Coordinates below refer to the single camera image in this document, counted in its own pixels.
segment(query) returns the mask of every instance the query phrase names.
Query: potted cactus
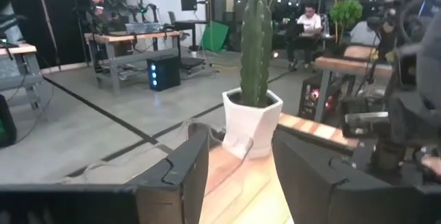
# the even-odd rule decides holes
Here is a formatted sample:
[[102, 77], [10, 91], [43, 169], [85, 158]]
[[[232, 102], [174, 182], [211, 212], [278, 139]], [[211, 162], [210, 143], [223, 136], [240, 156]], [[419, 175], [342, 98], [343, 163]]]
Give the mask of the potted cactus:
[[242, 24], [240, 87], [223, 93], [223, 147], [243, 158], [271, 154], [283, 101], [268, 90], [273, 29], [267, 0], [248, 0]]

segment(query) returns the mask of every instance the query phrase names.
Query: gray floor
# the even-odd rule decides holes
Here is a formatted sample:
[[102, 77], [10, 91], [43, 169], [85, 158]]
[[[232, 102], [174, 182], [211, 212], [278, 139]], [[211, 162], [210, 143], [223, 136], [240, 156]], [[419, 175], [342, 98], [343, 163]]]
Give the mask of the gray floor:
[[[221, 103], [223, 91], [238, 87], [238, 54], [228, 52], [209, 57], [212, 63], [223, 65], [216, 67], [221, 72], [215, 77], [183, 81], [180, 87], [163, 92], [153, 92], [145, 82], [139, 81], [125, 85], [121, 95], [114, 96], [110, 86], [97, 88], [91, 68], [58, 72], [49, 77], [144, 133], [153, 135]], [[270, 79], [285, 74], [286, 68], [285, 60], [272, 61]], [[297, 113], [302, 81], [309, 76], [303, 72], [289, 73], [270, 84], [270, 90], [285, 102], [284, 113]], [[23, 136], [32, 128], [35, 114], [27, 106], [12, 108], [12, 113]], [[0, 183], [60, 181], [66, 174], [141, 139], [56, 88], [46, 114], [48, 120], [39, 121], [24, 140], [0, 150]], [[199, 120], [222, 126], [225, 121], [223, 109], [210, 112]], [[174, 149], [185, 140], [184, 136], [183, 132], [174, 130], [158, 140]], [[115, 159], [110, 166], [90, 170], [87, 180], [82, 176], [73, 182], [122, 183], [164, 156], [164, 152], [146, 144]]]

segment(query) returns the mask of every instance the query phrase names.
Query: wooden tabletop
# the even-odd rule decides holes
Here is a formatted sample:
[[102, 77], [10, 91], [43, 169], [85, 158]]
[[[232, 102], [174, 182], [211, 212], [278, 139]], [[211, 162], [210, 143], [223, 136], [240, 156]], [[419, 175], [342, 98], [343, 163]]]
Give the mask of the wooden tabletop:
[[[37, 48], [33, 45], [29, 45], [27, 43], [19, 44], [18, 48], [9, 48], [9, 51], [11, 54], [25, 54], [25, 53], [31, 53], [31, 52], [37, 52]], [[0, 49], [0, 55], [8, 55], [8, 52], [6, 49], [2, 48]]]
[[[322, 70], [331, 70], [351, 75], [365, 75], [372, 67], [372, 63], [319, 57], [316, 59], [315, 66]], [[375, 77], [385, 79], [388, 79], [391, 74], [392, 67], [390, 65], [377, 65], [374, 71]]]
[[[113, 32], [112, 34], [118, 36], [110, 36], [110, 35], [93, 35], [91, 33], [85, 33], [84, 38], [87, 41], [95, 40], [98, 43], [113, 43], [119, 41], [131, 41], [135, 39], [135, 35], [127, 34], [126, 32]], [[151, 39], [151, 38], [161, 38], [161, 37], [170, 37], [170, 36], [178, 36], [181, 33], [178, 31], [172, 32], [159, 32], [154, 34], [137, 34], [137, 39]]]
[[[325, 124], [281, 114], [279, 124], [355, 149], [357, 140]], [[292, 224], [274, 158], [242, 162], [221, 147], [209, 154], [200, 224]]]
[[[318, 57], [315, 61], [315, 66], [322, 70], [331, 70], [336, 72], [343, 72], [352, 75], [365, 75], [372, 63], [369, 61], [372, 48], [361, 45], [351, 45], [345, 50], [346, 57], [359, 58], [360, 61], [348, 61], [345, 59]], [[392, 67], [390, 65], [377, 65], [374, 76], [388, 79], [391, 76]]]

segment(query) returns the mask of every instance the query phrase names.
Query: white hexagonal pot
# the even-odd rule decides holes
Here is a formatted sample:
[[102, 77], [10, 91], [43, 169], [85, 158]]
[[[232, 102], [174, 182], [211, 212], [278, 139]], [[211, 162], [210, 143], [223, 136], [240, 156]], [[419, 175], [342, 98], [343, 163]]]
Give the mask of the white hexagonal pot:
[[226, 134], [222, 146], [238, 158], [257, 159], [271, 154], [271, 140], [282, 112], [283, 101], [271, 90], [267, 97], [273, 102], [266, 108], [239, 105], [230, 97], [241, 89], [222, 93], [225, 108]]

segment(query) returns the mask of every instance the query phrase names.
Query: workbench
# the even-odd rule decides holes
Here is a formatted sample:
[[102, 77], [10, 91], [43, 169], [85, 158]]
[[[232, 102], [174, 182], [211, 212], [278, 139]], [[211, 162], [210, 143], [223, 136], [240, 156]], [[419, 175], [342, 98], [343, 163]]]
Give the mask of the workbench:
[[[121, 80], [125, 80], [127, 77], [137, 74], [147, 73], [146, 70], [148, 59], [155, 59], [160, 57], [180, 57], [181, 48], [179, 44], [179, 35], [180, 32], [177, 31], [136, 35], [127, 34], [126, 32], [113, 32], [111, 35], [97, 35], [90, 33], [84, 34], [84, 38], [89, 46], [90, 58], [95, 69], [100, 66], [109, 68], [108, 71], [95, 70], [95, 76], [98, 86], [101, 87], [103, 81], [109, 81], [112, 84], [113, 92], [115, 93], [115, 95], [118, 95], [121, 90]], [[167, 48], [159, 51], [145, 51], [120, 57], [117, 57], [115, 55], [114, 46], [120, 42], [153, 38], [172, 39], [172, 48]], [[100, 49], [99, 45], [104, 45], [107, 53], [107, 60], [103, 62], [103, 65], [99, 65], [99, 62], [96, 58], [96, 54]], [[121, 70], [121, 67], [123, 66], [142, 61], [145, 61], [144, 68], [138, 69], [134, 67], [133, 70]]]
[[[358, 144], [357, 140], [344, 138], [337, 128], [296, 116], [281, 114], [279, 125], [345, 146], [348, 150], [354, 150]], [[209, 153], [208, 179], [199, 223], [293, 224], [273, 156], [240, 163], [221, 147]]]
[[[364, 77], [369, 73], [372, 62], [370, 62], [371, 52], [373, 49], [367, 46], [361, 45], [351, 45], [345, 50], [344, 57], [351, 57], [355, 60], [345, 60], [329, 57], [318, 57], [316, 59], [315, 65], [318, 69], [323, 71], [322, 80], [320, 83], [320, 95], [317, 100], [316, 114], [314, 121], [322, 123], [325, 117], [325, 104], [327, 97], [329, 96], [329, 86], [331, 84], [331, 79], [335, 73], [349, 75], [349, 84], [347, 87], [347, 95], [352, 94], [354, 84], [356, 82], [357, 76]], [[374, 78], [388, 79], [392, 74], [391, 65], [378, 64], [374, 71]]]
[[23, 43], [18, 48], [9, 48], [9, 51], [13, 61], [5, 48], [0, 49], [0, 91], [25, 88], [26, 95], [13, 96], [8, 99], [8, 105], [14, 107], [30, 104], [33, 110], [43, 111], [51, 94], [40, 71], [37, 49]]

